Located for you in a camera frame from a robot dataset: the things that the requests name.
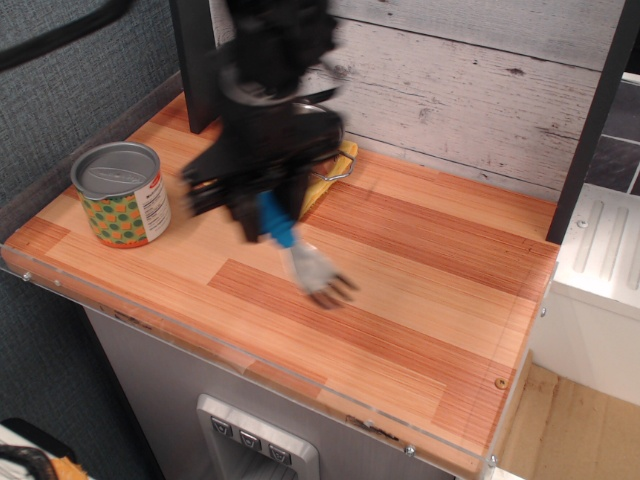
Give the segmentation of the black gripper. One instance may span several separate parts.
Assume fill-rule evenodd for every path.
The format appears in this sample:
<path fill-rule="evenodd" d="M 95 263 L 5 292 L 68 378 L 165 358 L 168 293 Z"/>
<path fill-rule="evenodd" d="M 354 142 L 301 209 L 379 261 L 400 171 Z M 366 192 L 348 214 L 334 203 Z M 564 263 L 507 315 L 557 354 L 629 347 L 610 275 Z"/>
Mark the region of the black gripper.
<path fill-rule="evenodd" d="M 183 168 L 194 215 L 226 206 L 248 242 L 268 235 L 278 244 L 296 243 L 294 227 L 307 187 L 269 190 L 312 169 L 295 158 L 302 127 L 294 119 L 294 103 L 251 108 L 229 119 L 212 146 Z"/>

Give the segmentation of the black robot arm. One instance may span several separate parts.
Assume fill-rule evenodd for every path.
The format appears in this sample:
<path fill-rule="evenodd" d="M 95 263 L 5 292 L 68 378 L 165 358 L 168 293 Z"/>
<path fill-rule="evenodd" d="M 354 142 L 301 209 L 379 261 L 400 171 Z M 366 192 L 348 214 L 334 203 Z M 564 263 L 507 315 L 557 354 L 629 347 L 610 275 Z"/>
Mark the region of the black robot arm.
<path fill-rule="evenodd" d="M 299 93 L 307 70 L 335 47 L 337 22 L 325 1 L 230 1 L 235 37 L 216 59 L 222 131 L 187 164 L 193 214 L 228 209 L 247 241 L 296 243 L 312 169 L 334 157 L 341 116 L 321 108 L 333 90 Z"/>

